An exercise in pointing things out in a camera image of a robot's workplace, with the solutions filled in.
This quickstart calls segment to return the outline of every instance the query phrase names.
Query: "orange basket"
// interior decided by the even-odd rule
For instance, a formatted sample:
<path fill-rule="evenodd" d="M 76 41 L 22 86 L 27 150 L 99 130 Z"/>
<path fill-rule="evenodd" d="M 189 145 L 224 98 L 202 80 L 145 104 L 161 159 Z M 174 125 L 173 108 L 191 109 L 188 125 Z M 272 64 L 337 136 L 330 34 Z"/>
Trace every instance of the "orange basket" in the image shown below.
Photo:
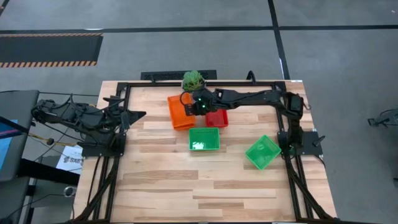
<path fill-rule="evenodd" d="M 195 127 L 195 116 L 187 116 L 185 114 L 184 105 L 180 102 L 180 95 L 170 96 L 167 101 L 169 102 L 170 118 L 174 129 L 180 131 Z M 182 102 L 184 104 L 192 104 L 191 95 L 184 94 Z"/>

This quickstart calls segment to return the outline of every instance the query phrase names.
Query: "white paper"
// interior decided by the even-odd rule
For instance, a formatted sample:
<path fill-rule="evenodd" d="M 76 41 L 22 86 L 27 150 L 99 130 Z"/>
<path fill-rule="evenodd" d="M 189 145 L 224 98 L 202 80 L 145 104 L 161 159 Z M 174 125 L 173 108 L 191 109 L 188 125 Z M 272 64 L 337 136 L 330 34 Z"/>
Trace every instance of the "white paper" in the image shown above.
<path fill-rule="evenodd" d="M 63 155 L 61 155 L 61 158 L 58 161 L 57 169 L 63 169 L 80 174 L 81 168 L 83 167 L 83 158 L 81 156 L 82 150 L 83 149 L 79 146 L 65 146 Z"/>

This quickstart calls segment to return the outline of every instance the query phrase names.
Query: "potted plant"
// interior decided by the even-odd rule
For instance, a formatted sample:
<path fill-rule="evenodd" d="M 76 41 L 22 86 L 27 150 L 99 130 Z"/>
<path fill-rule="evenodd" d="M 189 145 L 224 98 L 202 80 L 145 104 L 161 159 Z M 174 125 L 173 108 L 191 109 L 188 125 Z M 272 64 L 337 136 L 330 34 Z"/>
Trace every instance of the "potted plant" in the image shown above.
<path fill-rule="evenodd" d="M 184 91 L 199 90 L 205 86 L 205 79 L 196 70 L 185 72 L 184 79 L 181 82 L 181 87 Z"/>

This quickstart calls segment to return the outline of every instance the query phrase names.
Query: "green plant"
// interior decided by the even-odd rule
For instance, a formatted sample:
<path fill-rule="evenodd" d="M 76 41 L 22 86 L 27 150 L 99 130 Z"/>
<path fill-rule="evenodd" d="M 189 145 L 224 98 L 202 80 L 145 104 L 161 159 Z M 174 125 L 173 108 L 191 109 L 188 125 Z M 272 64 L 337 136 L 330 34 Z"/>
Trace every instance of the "green plant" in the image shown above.
<path fill-rule="evenodd" d="M 183 86 L 185 91 L 192 91 L 199 89 L 203 84 L 203 77 L 196 70 L 185 72 Z"/>

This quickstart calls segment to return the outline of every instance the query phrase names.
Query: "gray floor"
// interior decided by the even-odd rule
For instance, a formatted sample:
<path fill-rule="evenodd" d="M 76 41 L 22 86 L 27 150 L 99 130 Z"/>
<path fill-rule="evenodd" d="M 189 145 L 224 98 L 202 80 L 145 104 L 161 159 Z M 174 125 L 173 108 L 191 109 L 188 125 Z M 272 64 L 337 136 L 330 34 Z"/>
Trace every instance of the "gray floor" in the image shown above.
<path fill-rule="evenodd" d="M 398 24 L 397 1 L 275 0 L 280 26 Z M 10 0 L 0 29 L 269 26 L 267 1 Z M 333 200 L 343 220 L 396 223 L 398 129 L 366 119 L 397 106 L 398 30 L 282 31 L 291 79 L 303 80 L 322 142 Z M 103 80 L 141 72 L 217 69 L 219 79 L 281 79 L 272 31 L 105 34 L 98 65 L 0 69 L 0 91 L 39 89 L 98 94 Z M 65 97 L 43 95 L 62 101 Z M 95 103 L 95 98 L 79 101 Z M 44 128 L 33 130 L 50 133 Z M 45 149 L 28 142 L 24 157 Z M 45 217 L 46 212 L 58 215 Z M 36 223 L 59 222 L 70 207 L 43 208 Z"/>

